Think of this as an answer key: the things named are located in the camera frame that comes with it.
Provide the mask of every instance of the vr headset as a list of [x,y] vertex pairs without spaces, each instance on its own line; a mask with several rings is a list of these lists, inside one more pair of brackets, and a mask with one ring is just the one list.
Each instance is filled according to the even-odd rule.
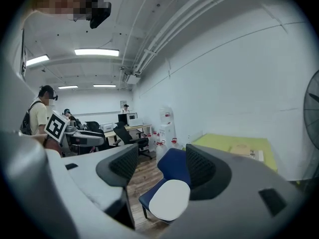
[[54,96],[54,94],[50,94],[50,99],[53,99],[53,100],[56,100],[56,101],[58,101],[58,95],[57,95],[57,93],[56,93],[56,91],[55,90],[53,90],[54,92],[55,92],[55,94],[56,94],[56,96]]
[[81,8],[73,10],[72,20],[89,20],[91,29],[94,29],[111,15],[111,8],[111,3],[104,0],[85,0]]

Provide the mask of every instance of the computer monitor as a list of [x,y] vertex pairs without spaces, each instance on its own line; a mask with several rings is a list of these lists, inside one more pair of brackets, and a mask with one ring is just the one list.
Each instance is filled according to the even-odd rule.
[[119,122],[123,122],[125,125],[128,124],[127,114],[118,114]]
[[129,122],[129,120],[135,120],[138,118],[137,113],[131,113],[131,114],[126,114],[126,121]]

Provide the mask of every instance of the printer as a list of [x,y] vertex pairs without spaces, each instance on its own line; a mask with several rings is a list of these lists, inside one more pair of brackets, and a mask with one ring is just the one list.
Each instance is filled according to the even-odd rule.
[[137,113],[126,114],[129,126],[140,126],[143,125],[143,120],[138,118]]
[[112,122],[111,123],[103,123],[103,124],[100,124],[100,128],[101,128],[101,130],[103,130],[104,133],[111,132],[111,131],[113,131],[114,124]]

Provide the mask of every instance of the wooden floor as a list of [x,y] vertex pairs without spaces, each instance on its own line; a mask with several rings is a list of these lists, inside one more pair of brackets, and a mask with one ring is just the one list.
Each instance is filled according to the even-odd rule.
[[136,232],[150,238],[158,238],[169,225],[148,211],[148,219],[145,219],[142,206],[139,202],[140,195],[151,189],[163,178],[161,171],[156,166],[155,153],[151,152],[150,155],[154,157],[153,160],[144,156],[139,157],[140,163],[127,186],[127,191]]

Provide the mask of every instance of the yellow tabletop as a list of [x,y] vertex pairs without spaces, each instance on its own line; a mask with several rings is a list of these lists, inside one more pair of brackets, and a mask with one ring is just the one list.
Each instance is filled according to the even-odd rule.
[[208,133],[200,139],[192,142],[192,144],[227,152],[230,152],[231,148],[235,145],[245,144],[254,150],[262,150],[264,153],[264,164],[274,171],[278,171],[274,154],[271,151],[271,146],[266,138],[235,137]]

